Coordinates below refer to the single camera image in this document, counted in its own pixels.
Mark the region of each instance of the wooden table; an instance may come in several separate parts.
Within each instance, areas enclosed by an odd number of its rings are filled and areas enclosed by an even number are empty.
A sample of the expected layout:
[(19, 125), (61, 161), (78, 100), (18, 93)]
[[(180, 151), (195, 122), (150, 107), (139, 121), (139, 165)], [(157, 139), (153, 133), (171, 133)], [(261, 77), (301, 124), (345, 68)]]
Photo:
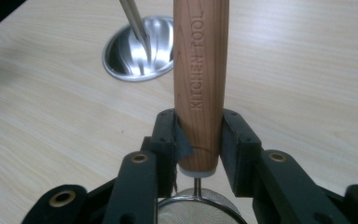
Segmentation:
[[(172, 1), (138, 8), (172, 15)], [(142, 83), (105, 72), (103, 47), (126, 23), (118, 1), (28, 0), (0, 24), (0, 223), (20, 223), (49, 189), (117, 176), (173, 107), (172, 72)], [(228, 42), (225, 108), (318, 185), (358, 184), (358, 1), (231, 1)], [(203, 186), (255, 223), (221, 166)]]

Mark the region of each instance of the light wood tabletop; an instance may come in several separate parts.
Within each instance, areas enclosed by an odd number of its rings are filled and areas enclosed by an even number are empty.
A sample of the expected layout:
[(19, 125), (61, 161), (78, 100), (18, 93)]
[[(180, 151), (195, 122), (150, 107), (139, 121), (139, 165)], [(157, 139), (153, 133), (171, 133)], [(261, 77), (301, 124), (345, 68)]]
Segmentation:
[[(171, 16), (173, 1), (138, 1)], [(129, 83), (102, 63), (127, 19), (118, 1), (28, 0), (0, 23), (0, 223), (62, 184), (95, 189), (173, 108), (173, 75)], [(225, 108), (320, 186), (358, 184), (358, 1), (230, 2)], [(179, 176), (179, 190), (192, 187)], [(219, 164), (203, 187), (256, 223)]]

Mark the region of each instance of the metal ladle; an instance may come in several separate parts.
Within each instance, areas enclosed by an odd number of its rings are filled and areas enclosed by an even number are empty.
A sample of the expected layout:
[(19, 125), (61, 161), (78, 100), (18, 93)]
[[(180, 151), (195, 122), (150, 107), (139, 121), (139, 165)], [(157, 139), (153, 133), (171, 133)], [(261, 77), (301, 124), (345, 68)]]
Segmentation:
[(121, 29), (103, 51), (106, 71), (121, 80), (145, 81), (173, 68), (173, 19), (143, 20), (134, 0), (120, 0), (130, 25)]

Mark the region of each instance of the screw hole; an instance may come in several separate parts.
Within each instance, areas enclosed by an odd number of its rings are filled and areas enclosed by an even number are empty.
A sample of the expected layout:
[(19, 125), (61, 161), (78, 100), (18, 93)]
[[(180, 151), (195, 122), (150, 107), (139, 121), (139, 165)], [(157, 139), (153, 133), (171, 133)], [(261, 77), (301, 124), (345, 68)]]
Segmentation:
[(52, 196), (48, 203), (51, 207), (63, 207), (71, 203), (75, 197), (76, 193), (73, 190), (63, 190)]
[(323, 213), (315, 213), (313, 218), (321, 224), (333, 224), (333, 219), (329, 215)]
[(278, 161), (278, 162), (286, 161), (286, 157), (282, 153), (272, 152), (272, 153), (269, 153), (268, 156), (273, 161)]
[(136, 216), (133, 213), (127, 213), (121, 216), (120, 224), (133, 224), (136, 221)]
[(131, 161), (141, 163), (149, 160), (149, 158), (145, 154), (137, 154), (131, 158)]

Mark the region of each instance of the handheld strainer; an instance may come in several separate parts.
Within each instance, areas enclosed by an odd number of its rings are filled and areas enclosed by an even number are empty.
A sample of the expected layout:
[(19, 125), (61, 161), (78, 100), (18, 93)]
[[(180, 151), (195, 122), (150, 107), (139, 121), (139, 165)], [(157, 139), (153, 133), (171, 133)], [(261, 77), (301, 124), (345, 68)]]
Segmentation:
[(158, 223), (246, 223), (224, 196), (201, 188), (217, 166), (227, 66), (229, 0), (175, 0), (175, 112), (194, 154), (179, 161), (193, 189), (158, 204)]

